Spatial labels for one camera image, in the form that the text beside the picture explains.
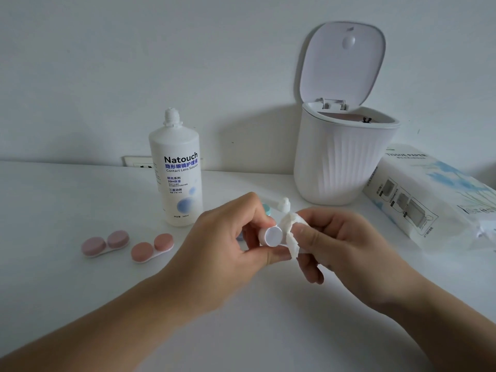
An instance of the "electrical socket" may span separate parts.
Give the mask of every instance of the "electrical socket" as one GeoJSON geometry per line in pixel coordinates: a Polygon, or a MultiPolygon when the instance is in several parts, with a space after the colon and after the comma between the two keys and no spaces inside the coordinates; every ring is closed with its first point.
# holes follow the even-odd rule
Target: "electrical socket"
{"type": "Polygon", "coordinates": [[[124,163],[126,167],[153,168],[152,157],[125,156],[124,163]]]}

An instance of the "forearm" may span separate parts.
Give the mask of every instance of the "forearm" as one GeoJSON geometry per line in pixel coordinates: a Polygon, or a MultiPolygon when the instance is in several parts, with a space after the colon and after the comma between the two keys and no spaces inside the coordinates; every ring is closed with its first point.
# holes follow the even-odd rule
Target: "forearm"
{"type": "Polygon", "coordinates": [[[0,360],[2,371],[132,371],[185,319],[149,278],[0,360]]]}
{"type": "Polygon", "coordinates": [[[425,280],[423,294],[386,313],[424,350],[437,370],[496,370],[496,325],[425,280]]]}

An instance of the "hand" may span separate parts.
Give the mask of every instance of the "hand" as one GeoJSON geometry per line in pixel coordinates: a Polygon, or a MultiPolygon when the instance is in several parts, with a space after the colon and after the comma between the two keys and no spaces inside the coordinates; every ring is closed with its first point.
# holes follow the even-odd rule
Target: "hand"
{"type": "Polygon", "coordinates": [[[204,212],[158,282],[189,316],[212,311],[264,266],[291,259],[286,247],[260,246],[258,230],[275,225],[255,193],[204,212]],[[248,251],[236,241],[242,230],[248,251]]]}
{"type": "Polygon", "coordinates": [[[421,293],[425,278],[361,215],[338,208],[309,208],[298,214],[311,226],[296,223],[292,228],[300,247],[311,253],[298,256],[310,283],[323,283],[324,275],[317,267],[322,264],[379,312],[421,293]]]}

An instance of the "person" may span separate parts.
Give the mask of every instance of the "person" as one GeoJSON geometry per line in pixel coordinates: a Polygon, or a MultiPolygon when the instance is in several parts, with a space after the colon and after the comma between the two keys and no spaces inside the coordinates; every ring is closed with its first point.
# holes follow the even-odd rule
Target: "person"
{"type": "MultiPolygon", "coordinates": [[[[428,281],[359,214],[308,208],[311,226],[292,232],[311,254],[298,257],[310,283],[332,270],[365,305],[397,321],[438,370],[496,370],[496,325],[428,281]]],[[[132,371],[179,327],[219,308],[266,265],[289,260],[284,246],[260,246],[275,225],[248,193],[203,213],[156,275],[103,307],[0,360],[2,371],[132,371]],[[247,251],[236,236],[243,231],[247,251]]]]}

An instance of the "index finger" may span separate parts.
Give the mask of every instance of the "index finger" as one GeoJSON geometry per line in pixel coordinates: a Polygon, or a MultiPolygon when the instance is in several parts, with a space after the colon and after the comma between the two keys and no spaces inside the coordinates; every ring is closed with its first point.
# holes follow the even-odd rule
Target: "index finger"
{"type": "Polygon", "coordinates": [[[337,216],[344,221],[355,217],[354,212],[338,207],[309,207],[296,213],[311,227],[326,227],[337,216]]]}
{"type": "Polygon", "coordinates": [[[276,221],[265,214],[262,202],[256,193],[247,193],[222,207],[237,230],[248,223],[260,228],[276,225],[276,221]]]}

